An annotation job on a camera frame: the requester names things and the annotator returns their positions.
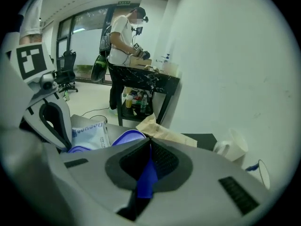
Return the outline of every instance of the ceiling light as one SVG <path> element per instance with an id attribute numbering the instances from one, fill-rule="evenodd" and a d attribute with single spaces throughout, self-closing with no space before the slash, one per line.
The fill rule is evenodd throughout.
<path id="1" fill-rule="evenodd" d="M 80 28 L 80 29 L 74 30 L 73 33 L 80 32 L 80 31 L 83 31 L 83 30 L 85 30 L 85 29 L 84 28 Z"/>

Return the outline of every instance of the black pants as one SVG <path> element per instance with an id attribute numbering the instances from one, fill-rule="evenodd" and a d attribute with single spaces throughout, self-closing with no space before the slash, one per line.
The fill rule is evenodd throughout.
<path id="1" fill-rule="evenodd" d="M 118 85 L 121 78 L 121 75 L 115 70 L 116 65 L 109 63 L 109 71 L 112 79 L 112 88 L 110 90 L 110 108 L 115 110 L 117 108 L 117 96 L 121 96 L 121 93 L 124 89 L 124 86 L 121 87 L 121 91 L 118 91 Z"/>

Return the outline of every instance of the person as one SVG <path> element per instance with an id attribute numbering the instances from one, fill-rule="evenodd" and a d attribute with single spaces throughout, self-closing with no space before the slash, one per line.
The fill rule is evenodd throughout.
<path id="1" fill-rule="evenodd" d="M 19 44 L 42 42 L 40 14 L 43 0 L 32 0 L 20 28 Z"/>
<path id="2" fill-rule="evenodd" d="M 116 93 L 117 85 L 122 74 L 116 71 L 116 66 L 129 66 L 131 55 L 136 55 L 136 50 L 131 47 L 132 26 L 131 24 L 141 24 L 144 21 L 146 12 L 142 7 L 136 7 L 128 15 L 117 17 L 111 29 L 111 52 L 108 57 L 109 71 L 112 80 L 110 90 L 110 112 L 117 115 Z"/>

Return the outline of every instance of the brown paper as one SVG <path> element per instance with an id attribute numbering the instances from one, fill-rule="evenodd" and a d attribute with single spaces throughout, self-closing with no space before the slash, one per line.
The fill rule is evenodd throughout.
<path id="1" fill-rule="evenodd" d="M 140 132 L 154 138 L 174 141 L 193 147 L 197 147 L 198 145 L 198 142 L 196 140 L 158 125 L 156 123 L 155 114 L 146 117 L 138 126 L 136 126 L 136 128 Z"/>
<path id="2" fill-rule="evenodd" d="M 143 60 L 141 58 L 131 56 L 130 67 L 135 65 L 151 65 L 151 62 L 152 62 L 151 59 Z"/>

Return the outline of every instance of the blue object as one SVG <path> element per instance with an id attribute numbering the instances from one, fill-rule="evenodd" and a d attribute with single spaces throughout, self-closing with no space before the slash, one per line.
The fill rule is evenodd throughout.
<path id="1" fill-rule="evenodd" d="M 86 152 L 86 151 L 91 151 L 91 149 L 78 145 L 78 146 L 71 148 L 68 153 L 81 153 L 81 152 Z"/>
<path id="2" fill-rule="evenodd" d="M 246 171 L 256 171 L 259 168 L 259 163 L 255 164 L 254 166 L 246 168 Z"/>
<path id="3" fill-rule="evenodd" d="M 146 136 L 138 130 L 128 130 L 125 133 L 123 133 L 119 138 L 117 138 L 113 142 L 112 146 L 124 144 L 138 139 L 145 139 L 145 138 Z"/>
<path id="4" fill-rule="evenodd" d="M 152 198 L 152 185 L 158 181 L 158 176 L 155 169 L 155 164 L 151 159 L 151 147 L 150 147 L 150 159 L 146 164 L 138 182 L 137 182 L 137 197 L 138 198 Z"/>

